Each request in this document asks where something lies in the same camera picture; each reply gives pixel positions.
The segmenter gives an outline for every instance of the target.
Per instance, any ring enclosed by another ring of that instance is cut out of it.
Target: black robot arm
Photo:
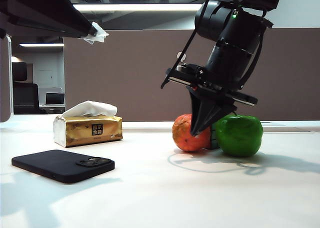
[[[168,81],[187,85],[191,96],[191,134],[234,112],[234,102],[250,106],[258,99],[239,92],[252,74],[262,50],[265,30],[273,24],[264,18],[279,0],[216,0],[204,4],[195,16],[197,33],[216,44],[206,66],[184,64],[170,68]],[[243,7],[263,11],[250,14]]]
[[[0,38],[95,36],[97,30],[69,0],[0,0]]]

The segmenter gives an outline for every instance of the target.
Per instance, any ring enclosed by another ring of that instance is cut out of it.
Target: white tissue
[[[86,42],[90,43],[91,45],[94,42],[105,42],[105,38],[109,35],[107,32],[104,31],[104,29],[101,28],[100,25],[98,25],[95,22],[92,22],[92,26],[97,30],[95,36],[88,34],[86,37],[81,37]]]
[[[117,114],[117,107],[112,104],[87,100],[62,113],[63,117],[98,116],[113,117]]]

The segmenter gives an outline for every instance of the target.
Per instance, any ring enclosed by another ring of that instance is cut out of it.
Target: desk
[[[318,228],[319,121],[264,123],[250,158],[184,153],[172,122],[124,122],[123,140],[63,148],[55,115],[1,124],[2,228]],[[11,166],[52,149],[111,158],[115,170],[75,184]]]
[[[48,114],[62,114],[66,111],[65,104],[40,104],[39,108],[44,109]]]

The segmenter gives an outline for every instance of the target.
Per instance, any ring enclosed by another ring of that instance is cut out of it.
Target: black phone case
[[[48,150],[12,158],[13,166],[38,175],[71,184],[111,171],[115,162],[104,159],[103,164],[84,166],[81,163],[96,157],[64,150]]]

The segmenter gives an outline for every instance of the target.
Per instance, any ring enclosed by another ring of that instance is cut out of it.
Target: tangerine
[[[210,127],[200,134],[192,136],[191,114],[183,114],[177,117],[172,126],[172,138],[174,143],[184,152],[196,152],[202,148],[210,148]]]

